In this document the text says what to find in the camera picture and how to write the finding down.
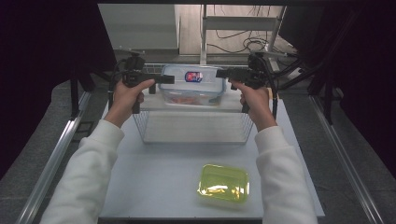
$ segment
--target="black curtain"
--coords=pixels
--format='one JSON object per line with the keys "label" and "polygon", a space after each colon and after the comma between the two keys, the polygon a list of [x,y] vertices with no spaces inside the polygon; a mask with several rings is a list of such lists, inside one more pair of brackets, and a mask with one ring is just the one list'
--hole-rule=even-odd
{"label": "black curtain", "polygon": [[0,3],[0,176],[42,119],[52,89],[72,69],[111,71],[116,59],[91,0]]}
{"label": "black curtain", "polygon": [[334,62],[341,107],[396,176],[396,7],[368,1]]}

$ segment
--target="white tabletop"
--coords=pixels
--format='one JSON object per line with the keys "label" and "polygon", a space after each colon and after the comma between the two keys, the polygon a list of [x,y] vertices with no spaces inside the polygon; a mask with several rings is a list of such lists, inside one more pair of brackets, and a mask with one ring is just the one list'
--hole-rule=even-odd
{"label": "white tabletop", "polygon": [[[283,101],[277,123],[303,162],[306,181],[319,217],[324,216]],[[119,157],[112,170],[105,206],[100,217],[118,218],[261,218],[258,150],[253,126],[245,145],[144,144],[131,117],[122,126]],[[247,201],[238,207],[208,204],[198,193],[202,167],[220,164],[243,168],[249,175]]]}

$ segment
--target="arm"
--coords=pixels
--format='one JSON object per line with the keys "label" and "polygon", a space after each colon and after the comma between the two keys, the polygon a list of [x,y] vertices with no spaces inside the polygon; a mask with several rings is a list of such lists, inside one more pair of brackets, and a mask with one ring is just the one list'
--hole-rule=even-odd
{"label": "arm", "polygon": [[117,147],[124,136],[120,127],[132,115],[136,97],[143,102],[140,92],[153,83],[154,80],[148,80],[131,89],[118,83],[113,106],[92,134],[81,140],[41,223],[97,223],[117,158]]}
{"label": "arm", "polygon": [[263,223],[318,223],[305,182],[301,161],[290,146],[269,108],[268,90],[253,90],[231,81],[241,90],[249,116],[256,124],[259,157],[256,160],[262,183]]}

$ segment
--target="red and blue object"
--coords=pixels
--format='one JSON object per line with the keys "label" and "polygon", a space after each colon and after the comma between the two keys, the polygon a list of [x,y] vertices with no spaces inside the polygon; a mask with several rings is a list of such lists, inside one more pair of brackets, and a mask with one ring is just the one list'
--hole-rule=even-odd
{"label": "red and blue object", "polygon": [[186,82],[201,82],[203,77],[204,76],[200,72],[187,72],[184,79]]}

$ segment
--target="white sleeve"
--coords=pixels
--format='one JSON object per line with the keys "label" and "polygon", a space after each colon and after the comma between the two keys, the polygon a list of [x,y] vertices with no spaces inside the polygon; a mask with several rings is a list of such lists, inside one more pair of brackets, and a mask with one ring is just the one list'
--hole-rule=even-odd
{"label": "white sleeve", "polygon": [[255,141],[262,182],[262,223],[318,223],[303,166],[282,129],[278,126],[264,129]]}
{"label": "white sleeve", "polygon": [[41,223],[97,223],[123,136],[117,126],[99,120],[67,163]]}

